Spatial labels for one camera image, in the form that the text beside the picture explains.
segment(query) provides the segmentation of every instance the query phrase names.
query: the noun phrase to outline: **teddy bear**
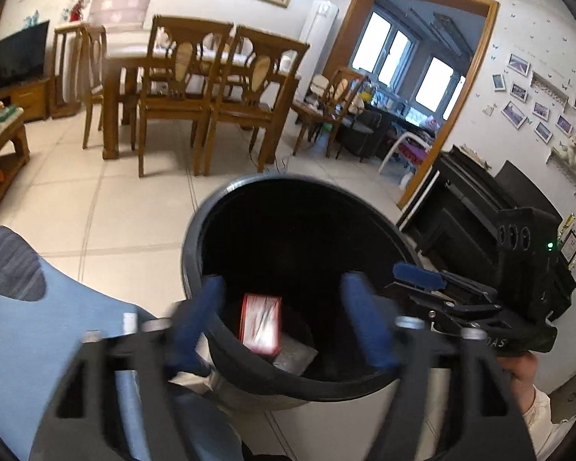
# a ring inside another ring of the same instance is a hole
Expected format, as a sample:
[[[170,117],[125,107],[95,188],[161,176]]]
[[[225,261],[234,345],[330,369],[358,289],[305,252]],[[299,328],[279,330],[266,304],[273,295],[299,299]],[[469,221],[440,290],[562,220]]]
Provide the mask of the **teddy bear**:
[[[559,142],[559,145],[561,146],[561,149],[559,150],[561,159],[566,161],[572,169],[576,169],[576,137],[570,137],[566,146],[561,142]]]

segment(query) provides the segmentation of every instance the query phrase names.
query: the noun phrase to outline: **hand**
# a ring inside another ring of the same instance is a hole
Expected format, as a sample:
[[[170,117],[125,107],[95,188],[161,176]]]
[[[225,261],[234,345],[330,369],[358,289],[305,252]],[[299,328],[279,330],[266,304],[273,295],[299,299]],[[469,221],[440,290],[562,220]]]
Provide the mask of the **hand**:
[[[512,371],[510,387],[522,414],[525,414],[536,399],[533,380],[538,370],[538,358],[531,352],[520,357],[497,357],[499,365]]]

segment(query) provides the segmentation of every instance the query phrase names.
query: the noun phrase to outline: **wooden cabinet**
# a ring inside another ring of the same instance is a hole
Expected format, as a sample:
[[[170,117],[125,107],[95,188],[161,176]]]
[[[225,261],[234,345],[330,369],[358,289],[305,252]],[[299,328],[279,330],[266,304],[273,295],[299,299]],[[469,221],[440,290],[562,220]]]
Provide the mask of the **wooden cabinet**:
[[[17,104],[23,109],[23,120],[47,119],[49,79],[30,81],[0,90],[0,101],[6,106]]]

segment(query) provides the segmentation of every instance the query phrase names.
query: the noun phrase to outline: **dining chair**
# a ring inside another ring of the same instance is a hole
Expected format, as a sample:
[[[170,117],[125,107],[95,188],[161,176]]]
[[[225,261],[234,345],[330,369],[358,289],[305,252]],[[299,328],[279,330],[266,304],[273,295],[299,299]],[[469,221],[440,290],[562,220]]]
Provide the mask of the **dining chair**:
[[[243,64],[235,64],[234,58],[242,40],[249,50]],[[252,139],[249,151],[258,137],[258,131],[266,131],[258,157],[258,172],[265,169],[265,161],[275,141],[275,131],[286,122],[287,109],[282,109],[292,101],[289,96],[289,85],[295,81],[296,71],[309,50],[308,43],[302,43],[284,36],[274,35],[237,26],[237,31],[228,52],[226,64],[222,66],[220,92],[228,86],[242,89],[241,99],[218,95],[211,105],[209,133],[205,141],[204,174],[209,174],[215,130],[218,122],[236,123],[240,126],[252,126]],[[272,106],[262,102],[261,97],[275,85],[278,93]]]
[[[164,29],[168,43],[160,64],[154,61],[158,54],[152,43],[152,40],[155,42],[158,28]],[[154,17],[147,58],[154,61],[155,67],[144,68],[143,87],[139,96],[139,177],[144,175],[147,121],[152,118],[192,121],[190,145],[194,147],[194,168],[197,171],[209,123],[212,91],[214,85],[220,82],[222,62],[220,53],[216,53],[210,61],[205,58],[203,41],[209,35],[219,35],[219,49],[222,50],[232,29],[232,22]],[[151,88],[158,74],[166,82],[166,88],[162,91]],[[207,81],[192,82],[194,78],[206,78]]]
[[[83,45],[81,52],[81,74],[83,75],[83,103],[85,104],[85,130],[83,132],[83,148],[88,148],[89,129],[92,124],[94,104],[103,105],[103,62],[107,55],[107,31],[104,26],[83,26]],[[103,128],[103,112],[101,111],[98,131]]]
[[[366,78],[365,75],[349,67],[340,67],[333,74],[320,99],[320,110],[301,100],[293,101],[292,110],[298,114],[302,125],[292,155],[296,156],[305,132],[308,132],[308,140],[311,141],[315,127],[328,123],[331,128],[326,157],[330,156],[330,148],[337,136],[337,130]]]

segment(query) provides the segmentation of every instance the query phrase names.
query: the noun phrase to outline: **sleeve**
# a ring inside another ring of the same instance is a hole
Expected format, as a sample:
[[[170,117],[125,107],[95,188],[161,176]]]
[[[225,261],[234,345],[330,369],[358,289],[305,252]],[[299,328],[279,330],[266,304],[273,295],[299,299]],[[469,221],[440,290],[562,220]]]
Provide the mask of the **sleeve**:
[[[536,399],[523,419],[529,429],[533,450],[538,461],[544,461],[561,443],[567,432],[574,425],[576,416],[563,420],[558,425],[550,419],[550,398],[536,388]]]

